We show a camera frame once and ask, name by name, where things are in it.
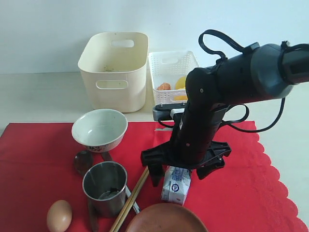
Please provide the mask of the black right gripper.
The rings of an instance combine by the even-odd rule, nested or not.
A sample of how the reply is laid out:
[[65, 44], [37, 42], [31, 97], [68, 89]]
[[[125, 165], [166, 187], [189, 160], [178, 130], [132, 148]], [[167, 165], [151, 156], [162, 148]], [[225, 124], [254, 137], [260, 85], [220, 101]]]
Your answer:
[[170, 140], [141, 153], [141, 163], [148, 166], [153, 187], [165, 176], [163, 165], [196, 169], [199, 180], [225, 166], [224, 157], [229, 156], [231, 148], [213, 138], [228, 108], [222, 105], [193, 112], [187, 104], [182, 114], [174, 115]]

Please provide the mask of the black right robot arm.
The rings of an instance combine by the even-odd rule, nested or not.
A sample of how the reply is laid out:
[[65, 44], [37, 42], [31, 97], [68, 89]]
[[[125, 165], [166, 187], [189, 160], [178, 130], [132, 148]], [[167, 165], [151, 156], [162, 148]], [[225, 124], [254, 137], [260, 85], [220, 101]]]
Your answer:
[[164, 176], [164, 166], [196, 170], [203, 179], [225, 166], [231, 148], [213, 140], [225, 125], [223, 117], [233, 106], [284, 99], [294, 85], [309, 80], [309, 46], [253, 44], [215, 66], [195, 68], [186, 78], [186, 103], [157, 105], [154, 120], [173, 120], [168, 142], [142, 151], [153, 186]]

